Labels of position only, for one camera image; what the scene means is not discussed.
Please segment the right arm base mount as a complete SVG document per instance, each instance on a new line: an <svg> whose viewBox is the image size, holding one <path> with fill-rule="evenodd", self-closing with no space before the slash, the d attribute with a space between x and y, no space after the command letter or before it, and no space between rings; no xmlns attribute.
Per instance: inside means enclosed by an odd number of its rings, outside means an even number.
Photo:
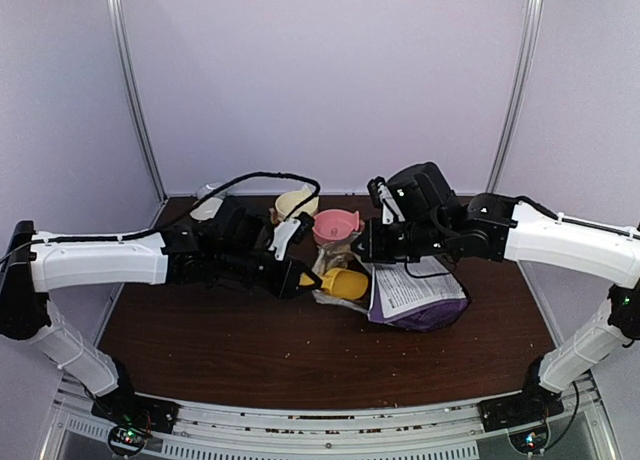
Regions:
<svg viewBox="0 0 640 460"><path fill-rule="evenodd" d="M478 403L485 432L542 422L549 416L564 412L561 394L541 386L539 370L542 359L540 356L529 365L520 392Z"/></svg>

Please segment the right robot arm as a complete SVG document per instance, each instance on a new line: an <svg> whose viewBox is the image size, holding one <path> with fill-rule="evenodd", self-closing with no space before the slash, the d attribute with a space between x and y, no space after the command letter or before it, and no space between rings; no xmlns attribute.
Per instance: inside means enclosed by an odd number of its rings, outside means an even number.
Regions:
<svg viewBox="0 0 640 460"><path fill-rule="evenodd" d="M366 263L412 263L449 255L532 262L610 281L606 300L563 345L532 366L532 384L513 399L535 420L585 371L639 339L639 231L554 213L527 196L482 193L462 202L433 162L415 164L368 190L378 218L365 221L352 251Z"/></svg>

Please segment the yellow plastic scoop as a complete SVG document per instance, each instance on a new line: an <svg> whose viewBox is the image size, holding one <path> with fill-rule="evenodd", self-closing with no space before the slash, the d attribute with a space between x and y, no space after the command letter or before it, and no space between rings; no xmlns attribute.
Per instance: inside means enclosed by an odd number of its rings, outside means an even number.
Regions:
<svg viewBox="0 0 640 460"><path fill-rule="evenodd" d="M355 301L365 295L369 288L369 278L358 271L346 268L331 268L315 281L309 274L300 276L300 287L313 287L332 297Z"/></svg>

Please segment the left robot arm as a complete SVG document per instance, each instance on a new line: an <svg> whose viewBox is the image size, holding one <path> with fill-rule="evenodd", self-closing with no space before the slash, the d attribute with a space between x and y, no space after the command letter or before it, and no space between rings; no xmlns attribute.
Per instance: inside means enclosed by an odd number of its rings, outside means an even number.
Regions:
<svg viewBox="0 0 640 460"><path fill-rule="evenodd" d="M321 286L288 254L310 231L306 213L273 226L233 197L208 201L188 223L152 232L55 235L19 222L1 261L1 334L28 341L79 380L123 424L144 413L125 367L85 343L49 298L84 285L212 285L218 280L295 298Z"/></svg>

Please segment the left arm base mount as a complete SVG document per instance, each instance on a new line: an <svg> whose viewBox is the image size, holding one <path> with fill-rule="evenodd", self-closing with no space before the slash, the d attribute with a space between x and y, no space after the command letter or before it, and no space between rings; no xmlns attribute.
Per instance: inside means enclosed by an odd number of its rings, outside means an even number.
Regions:
<svg viewBox="0 0 640 460"><path fill-rule="evenodd" d="M95 396L85 390L92 400L91 414L124 427L172 433L179 405L173 401L137 394L126 367L118 360L114 363L118 374L115 390L103 396Z"/></svg>

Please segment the purple pet food bag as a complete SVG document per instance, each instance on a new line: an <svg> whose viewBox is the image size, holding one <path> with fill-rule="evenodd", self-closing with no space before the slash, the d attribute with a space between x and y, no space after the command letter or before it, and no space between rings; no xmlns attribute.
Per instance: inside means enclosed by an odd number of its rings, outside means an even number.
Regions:
<svg viewBox="0 0 640 460"><path fill-rule="evenodd" d="M453 272L436 257L416 263L366 264L342 240L318 248L312 271L317 275L354 262L367 278L364 294L347 300L322 290L313 292L317 303L346 308L374 324L430 332L453 324L471 299Z"/></svg>

